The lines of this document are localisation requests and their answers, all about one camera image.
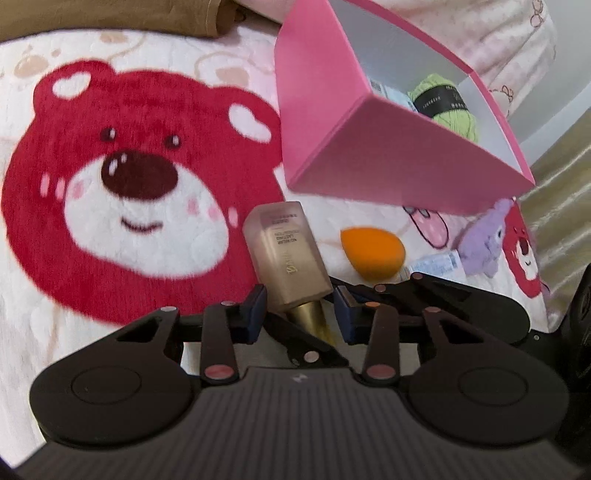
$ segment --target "foundation bottle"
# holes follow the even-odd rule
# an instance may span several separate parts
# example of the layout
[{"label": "foundation bottle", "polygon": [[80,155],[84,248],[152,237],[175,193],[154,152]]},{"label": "foundation bottle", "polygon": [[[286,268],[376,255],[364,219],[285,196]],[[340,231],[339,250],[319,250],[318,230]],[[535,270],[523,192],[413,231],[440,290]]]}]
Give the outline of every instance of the foundation bottle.
[{"label": "foundation bottle", "polygon": [[243,232],[268,310],[333,343],[320,304],[333,288],[300,202],[255,207]]}]

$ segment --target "pink box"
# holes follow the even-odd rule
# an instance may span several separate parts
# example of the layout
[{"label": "pink box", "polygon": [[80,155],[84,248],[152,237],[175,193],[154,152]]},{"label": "pink box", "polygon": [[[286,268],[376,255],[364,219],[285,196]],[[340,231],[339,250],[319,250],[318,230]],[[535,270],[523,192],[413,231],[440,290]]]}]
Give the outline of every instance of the pink box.
[{"label": "pink box", "polygon": [[[534,178],[479,76],[370,0],[297,0],[275,46],[285,178],[296,192],[470,215]],[[476,145],[387,98],[430,73],[452,80],[478,120]]]}]

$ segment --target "white wall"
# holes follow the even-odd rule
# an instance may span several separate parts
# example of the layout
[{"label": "white wall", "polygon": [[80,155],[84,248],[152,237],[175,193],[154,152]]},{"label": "white wall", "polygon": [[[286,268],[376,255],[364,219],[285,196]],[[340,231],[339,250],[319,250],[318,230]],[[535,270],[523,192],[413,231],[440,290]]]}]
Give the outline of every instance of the white wall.
[{"label": "white wall", "polygon": [[[544,2],[558,31],[557,55],[550,71],[509,120],[518,140],[524,144],[528,139],[530,144],[536,140],[535,133],[591,82],[591,1],[544,0]],[[583,112],[591,107],[591,97],[577,100],[589,101],[588,105],[584,105]],[[558,122],[557,127],[559,125],[563,126],[563,122]],[[540,141],[550,142],[552,133],[559,130],[560,128],[558,130],[546,128],[544,137],[540,137]]]}]

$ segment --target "bear eye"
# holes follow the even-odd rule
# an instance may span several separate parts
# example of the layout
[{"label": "bear eye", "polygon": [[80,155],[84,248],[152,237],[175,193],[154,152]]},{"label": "bear eye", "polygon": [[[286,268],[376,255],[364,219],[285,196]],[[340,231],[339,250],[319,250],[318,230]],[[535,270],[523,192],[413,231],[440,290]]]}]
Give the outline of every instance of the bear eye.
[{"label": "bear eye", "polygon": [[175,149],[181,146],[181,139],[178,135],[169,135],[164,139],[166,148]]},{"label": "bear eye", "polygon": [[103,142],[112,142],[117,136],[117,131],[113,127],[106,127],[100,131],[100,139]]}]

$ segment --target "gold satin fabric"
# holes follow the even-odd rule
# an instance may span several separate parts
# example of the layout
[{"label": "gold satin fabric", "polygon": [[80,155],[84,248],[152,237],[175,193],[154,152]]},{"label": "gold satin fabric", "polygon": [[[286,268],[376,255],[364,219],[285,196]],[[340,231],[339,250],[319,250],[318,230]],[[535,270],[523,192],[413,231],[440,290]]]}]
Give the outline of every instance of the gold satin fabric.
[{"label": "gold satin fabric", "polygon": [[591,109],[532,166],[537,186],[521,211],[537,243],[541,279],[549,286],[551,329],[562,320],[591,263]]}]

